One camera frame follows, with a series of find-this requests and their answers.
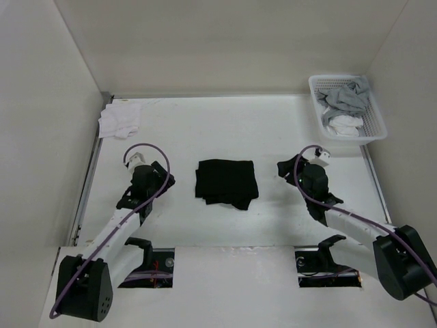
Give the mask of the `grey tank top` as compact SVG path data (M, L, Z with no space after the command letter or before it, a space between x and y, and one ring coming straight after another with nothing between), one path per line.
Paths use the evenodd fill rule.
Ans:
M318 90L316 98L325 108L323 125L342 115L362 118L369 106L369 94L370 86L365 77L357 77L341 87Z

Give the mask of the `white tank top in basket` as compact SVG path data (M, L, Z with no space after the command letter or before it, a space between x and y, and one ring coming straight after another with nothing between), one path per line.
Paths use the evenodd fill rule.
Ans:
M349 115L339 115L328 123L328 130L340 137L358 137L359 129L363 127L362 118L354 118Z

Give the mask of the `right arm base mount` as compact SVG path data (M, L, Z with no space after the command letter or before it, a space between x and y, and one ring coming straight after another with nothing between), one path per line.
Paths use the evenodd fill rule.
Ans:
M334 262L330 253L332 246L346 240L334 235L317 246L298 247L294 250L298 285L301 288L360 288L359 272Z

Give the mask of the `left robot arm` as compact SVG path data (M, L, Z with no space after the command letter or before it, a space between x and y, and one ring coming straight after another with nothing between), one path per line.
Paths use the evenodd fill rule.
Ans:
M171 188L175 178L157 161L130 162L127 168L132 180L113 216L82 253L61 261L51 319L65 315L99 323L111 309L113 291L134 270L151 269L152 244L133 233L150 215L154 199Z

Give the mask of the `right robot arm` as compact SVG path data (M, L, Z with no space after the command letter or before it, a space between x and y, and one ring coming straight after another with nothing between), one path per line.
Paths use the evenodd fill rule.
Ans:
M329 163L330 152L317 147L310 160L297 154L277 164L278 175L300 191L312 219L338 231L318 244L318 270L362 271L398 301L436 284L436 265L419 233L409 225L377 223L346 209L328 188Z

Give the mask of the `folded white tank top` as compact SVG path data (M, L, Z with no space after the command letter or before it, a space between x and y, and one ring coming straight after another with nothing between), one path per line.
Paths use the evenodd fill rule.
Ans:
M100 139L114 137L127 139L137 134L141 125L139 103L108 104L98 119Z

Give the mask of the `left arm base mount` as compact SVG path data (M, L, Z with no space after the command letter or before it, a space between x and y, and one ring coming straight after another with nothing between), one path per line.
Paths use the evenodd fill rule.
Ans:
M113 287L171 288L174 265L174 249L154 249L150 241L130 237L110 270Z

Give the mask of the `black tank top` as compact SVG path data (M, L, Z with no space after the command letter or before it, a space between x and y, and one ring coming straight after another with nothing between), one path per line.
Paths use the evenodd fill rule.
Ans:
M208 159L200 161L195 171L195 197L207 205L228 204L248 210L259 189L252 161Z

